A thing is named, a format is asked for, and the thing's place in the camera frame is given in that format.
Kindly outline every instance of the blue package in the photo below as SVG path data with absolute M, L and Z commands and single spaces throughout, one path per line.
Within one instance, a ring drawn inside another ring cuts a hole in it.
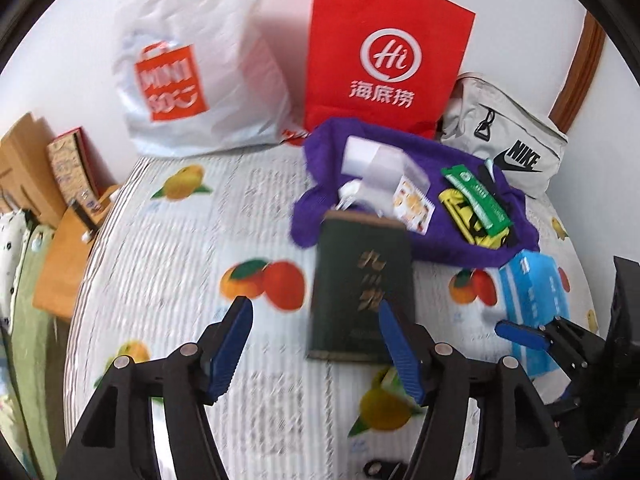
M 530 327 L 546 325 L 554 316 L 569 319 L 569 307 L 556 261 L 546 254 L 520 251 L 500 268 L 500 281 L 509 321 Z M 529 377 L 558 368 L 546 352 L 513 343 L 513 356 Z

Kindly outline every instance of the red paper bag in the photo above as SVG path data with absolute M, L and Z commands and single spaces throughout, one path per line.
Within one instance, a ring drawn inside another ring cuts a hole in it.
M 314 0 L 305 128 L 358 117 L 433 138 L 474 17 L 448 0 Z

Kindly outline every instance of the orange wooden table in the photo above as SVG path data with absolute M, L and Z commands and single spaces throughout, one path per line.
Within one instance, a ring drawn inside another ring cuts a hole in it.
M 101 223 L 110 210 L 111 200 L 108 197 L 117 188 L 118 186 L 110 187 L 100 199 L 104 209 L 92 216 L 97 224 Z M 71 320 L 94 244 L 93 241 L 87 244 L 82 241 L 85 231 L 85 225 L 76 213 L 68 208 L 51 241 L 42 273 L 38 278 L 33 295 L 34 307 L 62 319 Z

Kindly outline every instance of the wall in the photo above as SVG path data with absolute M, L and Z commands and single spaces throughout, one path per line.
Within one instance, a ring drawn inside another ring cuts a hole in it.
M 636 153 L 640 87 L 607 40 L 591 89 L 569 132 L 569 148 L 548 190 L 591 288 L 600 327 L 609 324 L 613 255 L 640 261 Z
M 23 113 L 43 116 L 55 133 L 82 125 L 100 156 L 104 183 L 122 182 L 136 160 L 113 91 L 117 0 L 57 0 L 0 75 L 0 132 Z M 549 111 L 580 36 L 576 0 L 452 0 L 478 16 L 463 63 Z M 264 0 L 260 20 L 292 91 L 303 99 L 311 0 Z M 398 2 L 399 12 L 405 9 Z

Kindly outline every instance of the green packet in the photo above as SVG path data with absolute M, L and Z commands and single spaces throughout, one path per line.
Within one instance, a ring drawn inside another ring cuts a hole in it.
M 465 196 L 489 236 L 499 234 L 513 223 L 500 204 L 464 164 L 449 169 L 442 168 L 442 174 Z

